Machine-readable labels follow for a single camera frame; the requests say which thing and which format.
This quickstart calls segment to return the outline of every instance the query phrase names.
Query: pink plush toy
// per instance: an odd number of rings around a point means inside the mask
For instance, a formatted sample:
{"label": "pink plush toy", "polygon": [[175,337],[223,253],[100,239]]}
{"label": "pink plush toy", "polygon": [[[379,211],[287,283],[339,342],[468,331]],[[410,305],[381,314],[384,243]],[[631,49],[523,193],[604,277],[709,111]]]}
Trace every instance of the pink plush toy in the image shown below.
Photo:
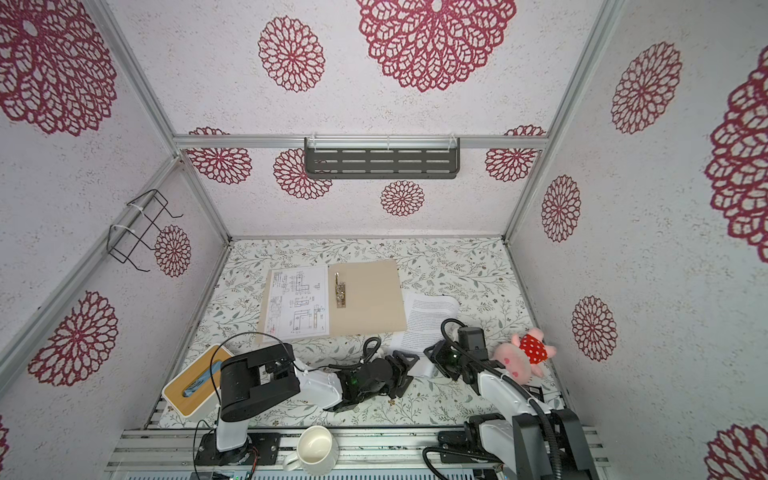
{"label": "pink plush toy", "polygon": [[501,362],[517,383],[528,383],[532,373],[538,377],[544,376],[538,364],[558,352],[553,346],[545,345],[543,339],[544,332],[539,329],[530,329],[522,339],[516,333],[511,343],[502,343],[496,347],[493,359]]}

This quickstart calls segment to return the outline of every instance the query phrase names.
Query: paper sheet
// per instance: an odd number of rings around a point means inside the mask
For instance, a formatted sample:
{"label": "paper sheet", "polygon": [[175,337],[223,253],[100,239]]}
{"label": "paper sheet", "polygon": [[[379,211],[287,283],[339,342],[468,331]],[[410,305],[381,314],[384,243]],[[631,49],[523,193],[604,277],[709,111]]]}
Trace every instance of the paper sheet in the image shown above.
{"label": "paper sheet", "polygon": [[458,315],[458,300],[452,296],[429,296],[407,292],[403,298],[406,305],[405,332],[392,336],[390,348],[408,353],[424,353],[442,338],[440,324]]}
{"label": "paper sheet", "polygon": [[272,271],[264,332],[283,340],[328,335],[328,266]]}

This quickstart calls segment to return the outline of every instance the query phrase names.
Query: table surface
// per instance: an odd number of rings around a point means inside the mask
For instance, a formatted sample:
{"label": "table surface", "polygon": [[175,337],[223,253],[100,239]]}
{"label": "table surface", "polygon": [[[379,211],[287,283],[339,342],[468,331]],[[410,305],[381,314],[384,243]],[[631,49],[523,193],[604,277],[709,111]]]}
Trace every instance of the table surface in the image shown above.
{"label": "table surface", "polygon": [[[210,345],[255,329],[270,269],[385,259],[397,260],[404,290],[455,297],[461,304],[458,319],[481,326],[491,352],[513,333],[522,335],[532,327],[499,238],[241,240],[233,244],[184,366]],[[247,352],[253,348],[249,337],[233,339],[227,348],[236,354]],[[392,334],[381,337],[383,346],[388,346]],[[308,339],[294,342],[293,348],[299,358],[313,365],[353,363],[361,356],[364,340],[364,336]],[[531,385],[543,388],[549,405],[562,406],[548,361],[542,370],[545,377],[534,377]],[[401,399],[379,396],[348,412],[324,412],[315,405],[287,400],[252,419],[250,425],[456,425],[470,415],[494,411],[490,402],[463,382],[436,377],[414,379]],[[213,425],[214,420],[212,412],[207,421]],[[193,428],[195,423],[184,422],[167,406],[159,426]]]}

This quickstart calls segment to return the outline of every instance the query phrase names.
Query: black wire hook rack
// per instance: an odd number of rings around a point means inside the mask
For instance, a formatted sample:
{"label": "black wire hook rack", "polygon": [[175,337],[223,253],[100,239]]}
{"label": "black wire hook rack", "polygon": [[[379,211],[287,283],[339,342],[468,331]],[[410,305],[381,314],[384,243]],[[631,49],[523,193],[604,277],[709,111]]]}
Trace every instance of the black wire hook rack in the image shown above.
{"label": "black wire hook rack", "polygon": [[[147,198],[147,195],[150,195],[150,197],[147,199],[144,206],[143,207],[139,206],[137,202],[144,198]],[[161,206],[161,208],[157,211],[154,217],[150,217],[149,215],[147,215],[147,212],[145,211],[150,206],[150,203],[152,202],[152,200],[155,200]],[[158,233],[162,231],[162,229],[155,222],[163,212],[167,213],[171,218],[181,218],[184,216],[184,214],[173,215],[170,212],[170,210],[167,209],[167,206],[168,206],[167,198],[165,198],[165,196],[162,193],[160,193],[160,191],[157,188],[153,188],[152,190],[147,190],[146,192],[142,193],[138,197],[128,202],[126,205],[129,207],[137,208],[139,212],[141,212],[141,215],[137,215],[127,226],[117,225],[117,224],[112,224],[109,226],[109,231],[107,232],[107,253],[109,253],[112,258],[114,258],[120,263],[129,262],[131,265],[134,266],[136,270],[139,270],[140,272],[148,272],[149,270],[139,268],[136,265],[136,263],[134,263],[134,261],[131,260],[131,254],[134,252],[134,250],[136,250],[136,247],[139,246],[139,243],[144,245],[149,250],[153,250],[153,251],[156,250],[156,248],[150,247],[149,245],[147,245],[147,242],[144,241],[144,236],[152,227],[155,227]],[[149,220],[149,225],[147,225],[147,228],[144,229],[141,235],[137,235],[136,230],[134,230],[132,227],[133,227],[133,224],[136,222],[136,220],[138,220],[141,217],[144,217],[147,220]],[[118,249],[118,243],[120,243],[120,240],[123,237],[122,234],[118,236],[118,239],[114,242],[114,245],[112,245],[112,232],[116,229],[122,229],[124,232],[130,233],[132,236],[136,238],[136,243],[134,243],[134,245],[131,247],[128,253],[123,253],[123,251]]]}

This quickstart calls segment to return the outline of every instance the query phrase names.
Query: engineering drawing sheet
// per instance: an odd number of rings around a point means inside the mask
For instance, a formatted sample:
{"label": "engineering drawing sheet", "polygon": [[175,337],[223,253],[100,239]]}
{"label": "engineering drawing sheet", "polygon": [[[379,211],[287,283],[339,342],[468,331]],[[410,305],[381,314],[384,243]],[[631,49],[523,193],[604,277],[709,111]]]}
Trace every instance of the engineering drawing sheet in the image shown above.
{"label": "engineering drawing sheet", "polygon": [[264,332],[283,340],[328,335],[328,266],[272,271]]}

